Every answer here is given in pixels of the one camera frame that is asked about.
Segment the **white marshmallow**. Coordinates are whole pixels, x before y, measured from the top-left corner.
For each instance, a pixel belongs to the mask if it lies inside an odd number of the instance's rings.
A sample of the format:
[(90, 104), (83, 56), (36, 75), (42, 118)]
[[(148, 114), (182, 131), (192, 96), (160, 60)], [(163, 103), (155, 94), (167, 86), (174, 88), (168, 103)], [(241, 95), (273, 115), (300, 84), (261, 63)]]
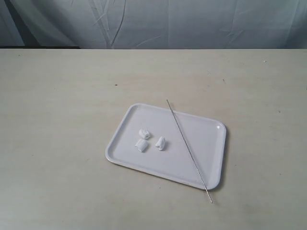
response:
[(165, 137), (161, 136), (158, 141), (156, 142), (155, 146), (158, 148), (159, 151), (163, 151), (166, 145)]
[(136, 144), (135, 144), (135, 148), (139, 151), (139, 152), (144, 152), (147, 147), (148, 147), (148, 142), (144, 139), (139, 139)]
[(151, 134), (148, 130), (145, 129), (140, 129), (139, 130), (139, 135), (142, 139), (147, 140), (151, 137)]

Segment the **white backdrop cloth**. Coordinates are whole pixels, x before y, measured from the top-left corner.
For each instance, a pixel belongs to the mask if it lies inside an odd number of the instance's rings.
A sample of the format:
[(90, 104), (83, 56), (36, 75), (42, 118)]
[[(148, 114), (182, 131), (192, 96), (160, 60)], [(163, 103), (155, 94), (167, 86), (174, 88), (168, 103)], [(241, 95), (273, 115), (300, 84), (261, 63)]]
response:
[(304, 0), (3, 0), (1, 46), (306, 48)]

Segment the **white marshmallow bottom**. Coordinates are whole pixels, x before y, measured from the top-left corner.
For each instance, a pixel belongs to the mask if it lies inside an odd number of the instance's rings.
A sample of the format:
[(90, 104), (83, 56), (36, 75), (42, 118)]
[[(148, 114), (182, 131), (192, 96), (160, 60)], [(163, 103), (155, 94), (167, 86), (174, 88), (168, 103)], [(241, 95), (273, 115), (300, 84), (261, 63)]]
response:
[(147, 147), (148, 147), (148, 142), (144, 139), (139, 139), (136, 144), (135, 144), (135, 148), (139, 151), (139, 152), (144, 152)]

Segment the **thin metal skewer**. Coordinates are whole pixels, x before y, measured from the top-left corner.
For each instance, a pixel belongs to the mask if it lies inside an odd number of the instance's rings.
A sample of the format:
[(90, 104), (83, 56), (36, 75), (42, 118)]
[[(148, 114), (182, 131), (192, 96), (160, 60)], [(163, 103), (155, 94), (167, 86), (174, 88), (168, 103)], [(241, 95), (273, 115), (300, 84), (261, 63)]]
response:
[(204, 182), (204, 179), (203, 179), (203, 177), (202, 177), (202, 175), (201, 175), (201, 172), (200, 172), (200, 170), (199, 170), (199, 168), (198, 168), (198, 165), (197, 165), (197, 163), (196, 163), (196, 161), (195, 161), (195, 159), (194, 159), (194, 156), (193, 156), (193, 154), (192, 154), (192, 152), (191, 152), (191, 150), (190, 150), (190, 148), (189, 148), (189, 145), (188, 145), (188, 143), (187, 143), (187, 141), (186, 141), (186, 139), (185, 139), (185, 136), (184, 136), (184, 134), (183, 134), (183, 131), (182, 131), (181, 128), (180, 128), (179, 122), (178, 122), (178, 120), (177, 120), (177, 118), (176, 118), (176, 115), (175, 115), (175, 113), (174, 113), (174, 111), (173, 111), (173, 109), (172, 109), (172, 106), (171, 106), (171, 104), (170, 104), (170, 102), (169, 102), (168, 99), (166, 99), (166, 103), (167, 103), (167, 105), (168, 105), (168, 107), (169, 107), (169, 109), (170, 109), (170, 111), (171, 111), (171, 114), (172, 114), (172, 116), (173, 116), (173, 119), (174, 119), (174, 121), (175, 121), (175, 123), (176, 123), (176, 126), (177, 126), (177, 128), (178, 128), (178, 130), (179, 130), (179, 132), (180, 132), (180, 135), (181, 135), (181, 137), (182, 137), (182, 139), (183, 139), (183, 141), (184, 141), (184, 144), (185, 144), (185, 146), (186, 146), (186, 148), (187, 148), (187, 151), (188, 151), (188, 153), (189, 153), (189, 155), (190, 155), (190, 158), (191, 158), (192, 162), (193, 162), (194, 165), (195, 165), (195, 168), (196, 168), (196, 170), (197, 170), (197, 173), (198, 173), (198, 175), (199, 175), (199, 177), (200, 177), (200, 179), (201, 179), (202, 185), (203, 185), (203, 187), (204, 187), (204, 191), (206, 192), (206, 194), (207, 194), (207, 196), (208, 196), (208, 199), (209, 199), (210, 203), (213, 204), (213, 199), (212, 199), (212, 197), (211, 197), (211, 195), (210, 195), (210, 193), (209, 193), (209, 191), (208, 191), (208, 188), (207, 188), (207, 186), (206, 186), (206, 184), (205, 184), (205, 182)]

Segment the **white marshmallow top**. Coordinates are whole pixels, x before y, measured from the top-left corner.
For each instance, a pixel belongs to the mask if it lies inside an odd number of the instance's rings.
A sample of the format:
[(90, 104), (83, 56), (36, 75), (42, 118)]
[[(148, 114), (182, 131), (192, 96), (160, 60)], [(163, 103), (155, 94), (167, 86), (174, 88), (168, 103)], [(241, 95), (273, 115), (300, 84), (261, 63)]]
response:
[(148, 130), (145, 129), (140, 129), (139, 130), (139, 135), (142, 139), (147, 140), (151, 137), (151, 134)]

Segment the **white plastic tray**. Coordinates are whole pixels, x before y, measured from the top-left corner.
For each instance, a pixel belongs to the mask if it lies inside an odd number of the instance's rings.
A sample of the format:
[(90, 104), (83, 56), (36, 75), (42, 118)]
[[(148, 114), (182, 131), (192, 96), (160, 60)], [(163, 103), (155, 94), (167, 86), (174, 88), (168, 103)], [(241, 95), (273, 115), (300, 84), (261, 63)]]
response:
[[(174, 111), (185, 139), (209, 190), (216, 188), (221, 179), (226, 139), (223, 123)], [(148, 147), (139, 152), (135, 144), (139, 130), (148, 130)], [(163, 136), (163, 151), (155, 146)], [(174, 182), (204, 189), (170, 109), (136, 103), (126, 112), (105, 151), (114, 163)]]

